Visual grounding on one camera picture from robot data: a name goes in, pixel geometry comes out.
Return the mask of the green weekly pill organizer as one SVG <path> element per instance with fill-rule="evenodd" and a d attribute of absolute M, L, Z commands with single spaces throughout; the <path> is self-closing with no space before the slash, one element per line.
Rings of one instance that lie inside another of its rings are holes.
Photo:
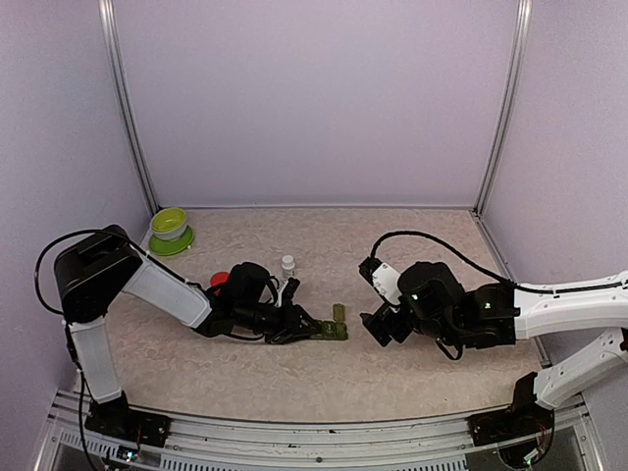
<path fill-rule="evenodd" d="M 320 330 L 312 335 L 312 340 L 348 340 L 348 327 L 346 324 L 346 310 L 341 303 L 333 305 L 333 319 L 320 321 Z"/>

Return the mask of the small white pill bottle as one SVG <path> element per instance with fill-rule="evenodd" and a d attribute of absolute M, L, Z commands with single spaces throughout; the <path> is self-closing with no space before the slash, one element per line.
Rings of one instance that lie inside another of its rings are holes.
<path fill-rule="evenodd" d="M 283 279 L 287 280 L 295 276 L 295 259 L 292 255 L 284 255 L 281 259 Z"/>

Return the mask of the orange pill bottle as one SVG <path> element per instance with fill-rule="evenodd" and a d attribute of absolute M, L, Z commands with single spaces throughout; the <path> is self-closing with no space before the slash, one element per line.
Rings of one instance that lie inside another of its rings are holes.
<path fill-rule="evenodd" d="M 210 288 L 208 291 L 211 294 L 217 294 L 220 289 L 227 283 L 229 279 L 228 272 L 217 272 L 210 278 Z"/>

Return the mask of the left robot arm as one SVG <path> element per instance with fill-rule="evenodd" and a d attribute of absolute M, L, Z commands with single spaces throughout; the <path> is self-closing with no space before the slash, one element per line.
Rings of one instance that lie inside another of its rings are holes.
<path fill-rule="evenodd" d="M 69 351 L 92 401 L 100 405 L 100 422 L 119 437 L 137 426 L 127 407 L 107 334 L 105 318 L 122 293 L 133 296 L 177 319 L 205 338 L 231 337 L 235 328 L 250 331 L 250 340 L 289 344 L 322 331 L 293 297 L 298 279 L 280 283 L 253 262 L 234 265 L 224 282 L 213 287 L 186 280 L 133 242 L 126 231 L 111 225 L 58 237 L 75 238 L 55 258 L 60 308 L 48 310 L 65 323 Z"/>

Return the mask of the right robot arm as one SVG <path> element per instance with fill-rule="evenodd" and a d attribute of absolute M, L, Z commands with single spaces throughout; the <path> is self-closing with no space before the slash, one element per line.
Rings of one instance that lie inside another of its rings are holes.
<path fill-rule="evenodd" d="M 591 343 L 552 367 L 516 382 L 501 425 L 525 434 L 541 416 L 627 364 L 627 274 L 549 286 L 519 285 L 464 257 L 491 282 L 467 290 L 444 262 L 417 262 L 403 272 L 375 251 L 359 265 L 383 300 L 362 324 L 382 346 L 411 334 L 432 339 L 451 360 L 466 348 L 512 345 L 539 336 L 600 328 Z"/>

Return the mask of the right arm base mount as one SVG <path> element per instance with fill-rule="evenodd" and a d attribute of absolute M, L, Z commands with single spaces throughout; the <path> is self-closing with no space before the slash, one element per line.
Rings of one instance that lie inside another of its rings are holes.
<path fill-rule="evenodd" d="M 508 408 L 473 414 L 467 419 L 474 446 L 492 445 L 547 431 L 554 425 L 554 412 L 544 408 Z"/>

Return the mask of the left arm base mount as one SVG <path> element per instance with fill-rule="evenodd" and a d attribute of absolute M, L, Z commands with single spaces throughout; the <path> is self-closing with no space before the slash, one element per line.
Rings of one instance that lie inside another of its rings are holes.
<path fill-rule="evenodd" d="M 171 419 L 162 414 L 132 408 L 95 407 L 88 413 L 86 430 L 139 445 L 163 448 L 169 437 Z"/>

